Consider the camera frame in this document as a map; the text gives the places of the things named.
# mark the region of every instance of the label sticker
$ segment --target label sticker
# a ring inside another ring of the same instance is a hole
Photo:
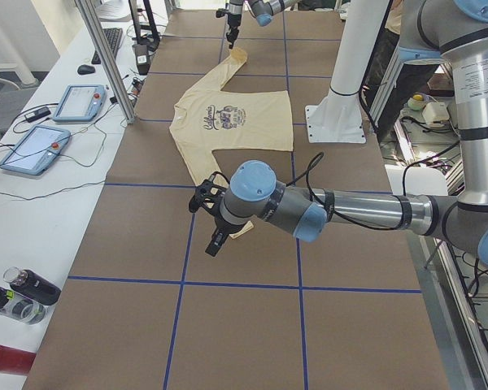
[[[454,69],[455,101],[488,98],[488,59]]]

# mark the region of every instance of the robotic arm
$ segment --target robotic arm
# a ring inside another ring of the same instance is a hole
[[[267,164],[245,162],[228,188],[212,176],[190,202],[190,211],[203,207],[215,217],[209,254],[256,215],[304,241],[315,240],[327,222],[411,229],[488,265],[488,0],[406,0],[404,7],[401,57],[452,65],[465,190],[458,197],[399,197],[297,188],[277,181]]]
[[[220,8],[216,12],[217,18],[228,16],[228,32],[226,39],[229,42],[229,48],[232,49],[238,37],[238,28],[242,20],[242,8],[245,0],[229,0],[226,3],[226,8]],[[260,26],[267,26],[273,20],[273,16],[283,12],[299,2],[300,0],[271,0],[264,2],[263,0],[247,0],[248,6],[251,9],[251,14],[257,19]]]

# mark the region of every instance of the white cylinder column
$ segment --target white cylinder column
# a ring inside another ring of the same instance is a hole
[[[351,2],[329,93],[306,107],[309,142],[364,143],[358,92],[390,0]]]

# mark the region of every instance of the red bottle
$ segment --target red bottle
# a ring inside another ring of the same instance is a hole
[[[4,374],[27,375],[36,354],[21,349],[0,345],[0,372]]]

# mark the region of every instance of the metal frame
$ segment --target metal frame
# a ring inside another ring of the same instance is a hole
[[[481,372],[482,378],[488,388],[488,351],[485,343],[481,338],[480,329],[477,322],[477,317],[473,314],[472,307],[468,303],[465,295],[463,285],[460,281],[460,276],[454,264],[454,259],[451,256],[447,245],[441,245],[438,250],[439,259],[445,271],[452,298],[454,299],[460,316],[463,320],[464,330],[470,341],[473,353],[476,356],[477,364]]]
[[[95,49],[98,51],[108,81],[111,84],[117,102],[120,104],[127,124],[131,124],[135,120],[136,115],[121,79],[120,71],[115,64],[114,55],[103,33],[98,15],[96,15],[96,10],[90,0],[76,0],[76,6],[81,13],[85,26],[89,30],[89,35],[92,38]]]
[[[387,66],[385,75],[383,75],[383,80],[381,81],[376,93],[376,97],[374,97],[374,101],[371,106],[371,116],[373,117],[375,124],[377,124],[377,121],[381,117],[381,113],[389,100],[392,89],[394,89],[394,86],[396,85],[396,80],[398,79],[402,68],[403,62],[399,60],[399,51],[396,47],[396,50],[394,50],[394,53],[390,58],[389,65]]]

